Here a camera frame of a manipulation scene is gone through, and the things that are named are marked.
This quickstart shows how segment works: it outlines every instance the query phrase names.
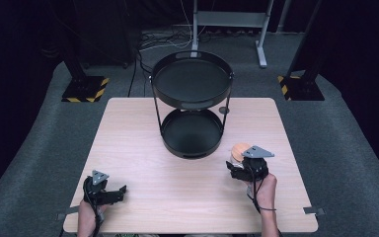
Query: human hand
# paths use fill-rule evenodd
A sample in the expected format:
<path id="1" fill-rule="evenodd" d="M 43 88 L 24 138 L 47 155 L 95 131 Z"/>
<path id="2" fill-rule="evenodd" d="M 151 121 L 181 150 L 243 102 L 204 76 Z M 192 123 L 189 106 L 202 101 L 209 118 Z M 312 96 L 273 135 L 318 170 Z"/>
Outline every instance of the human hand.
<path id="1" fill-rule="evenodd" d="M 276 183 L 276 176 L 271 173 L 269 173 L 263 180 L 257 181 L 255 185 L 247 183 L 251 186 L 252 197 L 256 195 L 258 205 L 261 209 L 274 210 Z"/>
<path id="2" fill-rule="evenodd" d="M 103 213 L 107 209 L 107 205 L 98 206 L 99 213 Z M 78 237 L 92 236 L 96 227 L 95 212 L 91 205 L 84 200 L 79 204 L 79 218 L 78 218 Z"/>

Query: metal bracket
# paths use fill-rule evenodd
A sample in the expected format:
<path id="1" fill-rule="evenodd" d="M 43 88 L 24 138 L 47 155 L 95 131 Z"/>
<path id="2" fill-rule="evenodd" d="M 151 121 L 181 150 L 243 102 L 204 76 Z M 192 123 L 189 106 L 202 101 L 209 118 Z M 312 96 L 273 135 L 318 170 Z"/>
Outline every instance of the metal bracket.
<path id="1" fill-rule="evenodd" d="M 62 220 L 66 217 L 66 215 L 76 213 L 78 211 L 79 211 L 79 205 L 69 207 L 66 209 L 66 211 L 64 211 L 64 213 L 57 213 L 56 220 Z"/>
<path id="2" fill-rule="evenodd" d="M 305 214 L 315 214 L 316 216 L 325 215 L 326 212 L 323 208 L 318 208 L 314 206 L 303 207 Z"/>
<path id="3" fill-rule="evenodd" d="M 107 175 L 107 174 L 93 170 L 92 171 L 92 184 L 97 185 L 100 182 L 106 180 L 108 177 L 109 177 L 109 175 Z"/>
<path id="4" fill-rule="evenodd" d="M 274 154 L 260 148 L 259 146 L 254 145 L 253 147 L 246 150 L 244 153 L 242 153 L 244 157 L 249 158 L 265 158 L 265 157 L 273 157 Z"/>

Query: round black tray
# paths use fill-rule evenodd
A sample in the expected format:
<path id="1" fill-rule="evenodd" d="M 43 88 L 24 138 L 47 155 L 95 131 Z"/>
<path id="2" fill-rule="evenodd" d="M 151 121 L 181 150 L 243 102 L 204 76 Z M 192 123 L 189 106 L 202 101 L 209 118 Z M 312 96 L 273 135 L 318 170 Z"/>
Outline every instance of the round black tray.
<path id="1" fill-rule="evenodd" d="M 186 159 L 198 159 L 217 149 L 223 125 L 209 110 L 173 110 L 162 122 L 161 133 L 171 153 Z"/>
<path id="2" fill-rule="evenodd" d="M 204 51 L 170 54 L 153 68 L 154 94 L 181 110 L 203 110 L 223 101 L 231 91 L 233 72 L 220 57 Z"/>

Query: black curtain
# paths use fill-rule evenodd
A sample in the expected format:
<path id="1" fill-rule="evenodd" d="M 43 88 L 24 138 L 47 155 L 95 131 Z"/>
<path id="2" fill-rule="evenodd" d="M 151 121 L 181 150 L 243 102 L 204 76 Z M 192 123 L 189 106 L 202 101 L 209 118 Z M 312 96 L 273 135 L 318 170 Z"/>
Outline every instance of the black curtain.
<path id="1" fill-rule="evenodd" d="M 323 0 L 294 70 L 322 52 L 319 73 L 341 91 L 379 159 L 379 1 Z"/>
<path id="2" fill-rule="evenodd" d="M 59 63 L 43 15 L 41 1 L 0 0 L 0 178 L 36 120 Z"/>
<path id="3" fill-rule="evenodd" d="M 285 32 L 305 32 L 318 0 L 291 0 L 285 16 Z"/>
<path id="4" fill-rule="evenodd" d="M 187 17 L 192 19 L 192 0 L 183 0 L 183 6 L 177 0 L 133 0 L 127 4 L 132 5 L 142 29 L 167 27 L 184 22 L 186 18 L 183 6 Z"/>

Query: cable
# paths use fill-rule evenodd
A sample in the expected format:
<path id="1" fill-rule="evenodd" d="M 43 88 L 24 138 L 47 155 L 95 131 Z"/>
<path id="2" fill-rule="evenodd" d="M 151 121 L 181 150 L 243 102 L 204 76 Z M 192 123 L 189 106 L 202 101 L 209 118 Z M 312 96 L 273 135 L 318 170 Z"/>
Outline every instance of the cable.
<path id="1" fill-rule="evenodd" d="M 254 203 L 255 208 L 257 209 L 257 211 L 258 211 L 260 214 L 261 214 L 261 209 L 263 209 L 263 210 L 276 211 L 276 209 L 274 209 L 274 208 L 263 208 L 263 207 L 261 207 L 261 206 L 258 204 L 257 194 L 258 194 L 258 192 L 260 191 L 261 186 L 263 185 L 264 179 L 261 180 L 260 186 L 259 186 L 258 189 L 257 189 L 257 181 L 256 181 L 256 179 L 255 179 L 254 171 L 253 171 L 252 169 L 250 169 L 250 171 L 251 171 L 252 178 L 253 178 L 253 183 L 254 183 L 254 190 L 252 191 L 252 193 L 254 194 L 254 197 L 251 198 L 251 197 L 249 197 L 249 195 L 248 195 L 248 198 L 250 198 L 250 199 L 252 200 L 252 202 Z M 276 230 L 278 231 L 278 235 L 279 235 L 280 237 L 282 237 L 282 233 L 281 233 L 281 231 L 279 231 L 278 228 L 277 228 Z"/>
<path id="2" fill-rule="evenodd" d="M 140 44 L 140 49 L 147 49 L 148 47 L 156 45 L 156 43 L 159 43 L 159 42 L 168 42 L 169 44 L 166 44 L 166 45 L 170 45 L 170 44 L 177 45 L 176 43 L 174 43 L 175 40 L 188 40 L 186 32 L 178 31 L 175 33 L 173 26 L 172 26 L 172 32 L 173 33 L 170 36 L 161 37 L 161 38 L 156 38 L 155 34 L 151 34 L 151 35 L 144 34 L 142 36 L 142 42 Z"/>
<path id="3" fill-rule="evenodd" d="M 140 51 L 145 51 L 145 50 L 148 50 L 148 49 L 153 49 L 153 48 L 157 48 L 157 47 L 164 47 L 164 46 L 175 46 L 177 48 L 185 48 L 185 47 L 187 47 L 192 42 L 192 30 L 190 28 L 190 21 L 189 21 L 189 18 L 187 17 L 183 0 L 181 0 L 181 7 L 183 9 L 183 13 L 184 13 L 184 16 L 185 16 L 186 21 L 187 21 L 187 26 L 189 26 L 189 40 L 186 41 L 186 42 L 182 42 L 182 43 L 174 43 L 173 40 L 179 40 L 179 38 L 175 39 L 175 37 L 176 36 L 179 37 L 181 35 L 180 34 L 173 34 L 173 35 L 171 35 L 168 38 L 155 39 L 155 40 L 152 40 L 152 41 L 149 41 L 149 42 L 145 42 L 145 43 L 142 44 L 142 46 L 144 46 L 146 44 L 149 44 L 151 42 L 168 42 L 168 44 L 148 46 L 146 48 L 141 48 Z"/>
<path id="4" fill-rule="evenodd" d="M 133 70 L 133 76 L 131 77 L 130 86 L 128 87 L 127 97 L 130 97 L 131 87 L 133 86 L 133 83 L 134 83 L 134 77 L 135 77 L 135 75 L 136 75 L 136 64 L 137 64 L 137 57 L 134 58 L 134 70 Z"/>
<path id="5" fill-rule="evenodd" d="M 143 78 L 144 78 L 144 83 L 143 83 L 143 97 L 146 97 L 146 82 L 147 82 L 147 77 L 146 77 L 146 74 L 145 72 L 151 74 L 152 72 L 149 71 L 148 69 L 146 69 L 145 67 L 148 67 L 150 70 L 152 70 L 152 68 L 146 64 L 143 63 L 143 57 L 141 56 L 141 53 L 138 51 L 138 54 L 139 56 L 139 61 L 140 61 L 140 68 L 142 69 L 142 74 L 143 74 Z"/>

